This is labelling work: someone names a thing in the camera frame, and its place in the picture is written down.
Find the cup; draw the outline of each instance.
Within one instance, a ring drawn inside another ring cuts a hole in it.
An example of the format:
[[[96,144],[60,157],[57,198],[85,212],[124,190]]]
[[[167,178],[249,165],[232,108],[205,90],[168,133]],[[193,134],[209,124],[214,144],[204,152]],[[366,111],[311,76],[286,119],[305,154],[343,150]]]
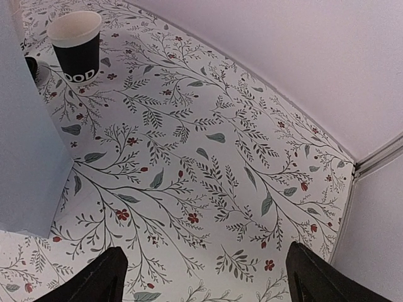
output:
[[[47,35],[67,81],[83,86],[98,75],[101,23],[98,13],[75,11],[49,24]]]

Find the paper cup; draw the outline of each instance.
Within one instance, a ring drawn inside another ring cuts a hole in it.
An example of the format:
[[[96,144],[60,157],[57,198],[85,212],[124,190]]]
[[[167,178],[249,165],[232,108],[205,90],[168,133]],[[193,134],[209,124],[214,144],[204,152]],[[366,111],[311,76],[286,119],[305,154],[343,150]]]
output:
[[[49,24],[47,34],[67,81],[83,86],[98,75],[101,23],[93,11],[75,11]]]

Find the floral tablecloth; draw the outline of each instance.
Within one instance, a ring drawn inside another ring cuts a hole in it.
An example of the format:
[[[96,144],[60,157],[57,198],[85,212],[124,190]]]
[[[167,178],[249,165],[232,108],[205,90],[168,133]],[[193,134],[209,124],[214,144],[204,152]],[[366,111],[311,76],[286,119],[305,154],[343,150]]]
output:
[[[80,9],[103,16],[101,68],[73,87],[45,29]],[[38,298],[121,246],[124,301],[289,301],[288,246],[329,258],[348,155],[248,71],[132,4],[23,10],[25,51],[75,165],[48,240],[1,234],[1,300]]]

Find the floral pattern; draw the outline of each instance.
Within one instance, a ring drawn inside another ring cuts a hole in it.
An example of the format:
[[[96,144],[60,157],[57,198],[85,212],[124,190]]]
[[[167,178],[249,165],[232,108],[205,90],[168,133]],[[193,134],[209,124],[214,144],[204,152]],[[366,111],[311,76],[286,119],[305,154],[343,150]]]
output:
[[[101,63],[73,87],[45,29],[80,9],[103,16]],[[121,246],[125,301],[289,301],[290,243],[324,259],[335,243],[353,168],[343,149],[248,71],[132,4],[23,11],[38,90],[75,164],[49,239],[1,234],[0,298],[40,297]]]

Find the gray leaf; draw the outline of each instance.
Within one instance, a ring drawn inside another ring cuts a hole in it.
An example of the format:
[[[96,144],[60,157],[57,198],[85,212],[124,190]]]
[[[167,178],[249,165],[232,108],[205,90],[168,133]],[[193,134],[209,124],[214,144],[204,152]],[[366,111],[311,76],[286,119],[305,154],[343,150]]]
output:
[[[263,92],[263,88],[262,87],[252,87],[254,90],[259,91],[259,92]]]
[[[270,192],[267,192],[267,197],[262,202],[262,216],[268,213],[270,210],[271,205],[273,204],[273,197],[271,197]]]
[[[295,192],[297,192],[296,187],[289,187],[287,189],[284,189],[284,195],[287,197],[293,196]]]
[[[208,160],[207,152],[203,148],[197,148],[196,153],[200,154],[201,156],[205,157]]]
[[[247,167],[244,167],[244,169],[246,171],[249,180],[253,183],[254,188],[257,190],[258,188],[256,187],[256,181],[254,179],[252,172]]]
[[[148,293],[140,291],[133,294],[134,302],[151,302],[160,297],[161,293]]]
[[[140,202],[140,200],[135,199],[135,198],[132,197],[132,196],[123,195],[123,194],[118,194],[118,196],[119,196],[120,198],[122,198],[124,201],[127,201],[128,203],[139,203],[139,202]]]
[[[313,208],[307,208],[307,212],[310,214],[315,214],[315,215],[320,215],[315,209]]]
[[[74,182],[76,182],[76,185],[74,186],[74,195],[78,193],[78,191],[81,190],[81,179],[77,175],[74,176]]]
[[[316,171],[318,171],[320,169],[320,167],[315,167],[314,165],[310,165],[309,166],[309,171],[311,171],[311,172],[316,172]]]
[[[168,64],[175,64],[174,62],[169,61],[169,60],[162,60],[162,61],[165,62],[165,63],[168,63]]]
[[[102,158],[105,154],[106,154],[106,152],[105,153],[96,153],[96,152],[89,153],[86,156],[84,156],[84,159],[86,160],[86,163],[89,164],[90,162],[94,162],[94,161]]]
[[[338,163],[338,168],[343,168],[346,164],[344,163],[343,160],[340,160],[340,163]]]
[[[101,63],[102,63],[102,64],[105,64],[105,65],[108,66],[108,67],[111,67],[111,61],[110,61],[109,58],[103,58],[103,59],[101,60]]]
[[[162,171],[154,177],[154,180],[152,181],[152,183],[150,183],[150,187],[152,189],[157,189],[162,184],[163,177],[164,177],[164,168],[162,168]]]
[[[63,83],[62,79],[59,79],[56,83],[56,89],[59,88],[59,86]]]
[[[222,133],[215,133],[211,135],[206,135],[209,140],[215,140],[218,143],[225,143],[225,135]]]
[[[310,145],[305,145],[305,155],[307,156],[307,158],[309,155],[309,150],[310,150]]]
[[[188,84],[188,86],[193,86],[193,87],[202,87],[203,82],[202,81],[196,81]]]
[[[19,288],[20,288],[20,286],[17,285],[17,284],[7,284],[7,285],[6,285],[6,289],[7,289],[10,293],[15,292],[15,291],[18,290]]]
[[[150,70],[153,69],[153,68],[154,68],[153,65],[148,65],[148,66],[144,69],[143,75],[146,74],[148,71],[150,71]]]
[[[80,131],[81,131],[81,126],[80,125],[71,125],[71,126],[67,126],[67,127],[62,127],[62,131],[69,133],[71,135],[79,135]]]

